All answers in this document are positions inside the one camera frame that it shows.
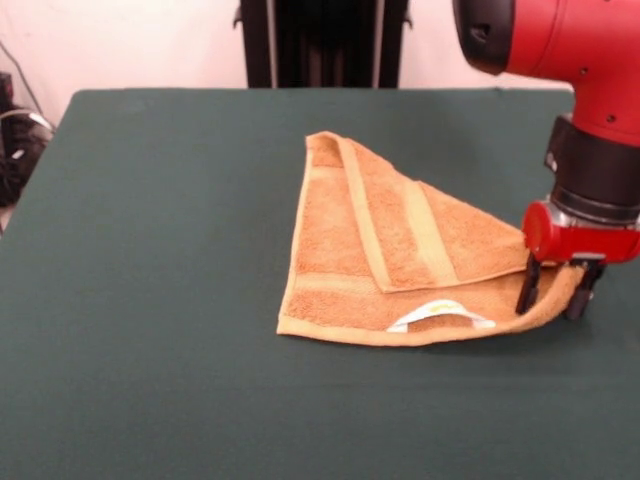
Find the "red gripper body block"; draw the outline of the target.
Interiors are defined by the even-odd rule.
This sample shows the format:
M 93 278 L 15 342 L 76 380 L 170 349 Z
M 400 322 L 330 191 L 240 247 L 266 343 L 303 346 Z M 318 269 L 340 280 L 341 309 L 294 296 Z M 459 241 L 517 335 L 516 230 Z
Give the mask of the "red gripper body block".
M 639 228 L 590 223 L 561 211 L 550 201 L 531 203 L 523 217 L 526 248 L 540 262 L 626 263 L 639 255 Z

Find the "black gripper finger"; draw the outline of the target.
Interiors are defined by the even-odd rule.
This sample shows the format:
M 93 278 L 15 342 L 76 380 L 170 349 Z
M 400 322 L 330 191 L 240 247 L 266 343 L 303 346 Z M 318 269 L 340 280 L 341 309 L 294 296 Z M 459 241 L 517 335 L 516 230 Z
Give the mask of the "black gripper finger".
M 594 287 L 602 277 L 605 269 L 606 265 L 602 262 L 593 261 L 584 264 L 584 274 L 564 312 L 569 320 L 578 320 L 583 316 L 593 298 Z
M 541 273 L 541 263 L 533 254 L 527 259 L 525 278 L 518 297 L 515 312 L 518 315 L 527 313 L 536 303 Z

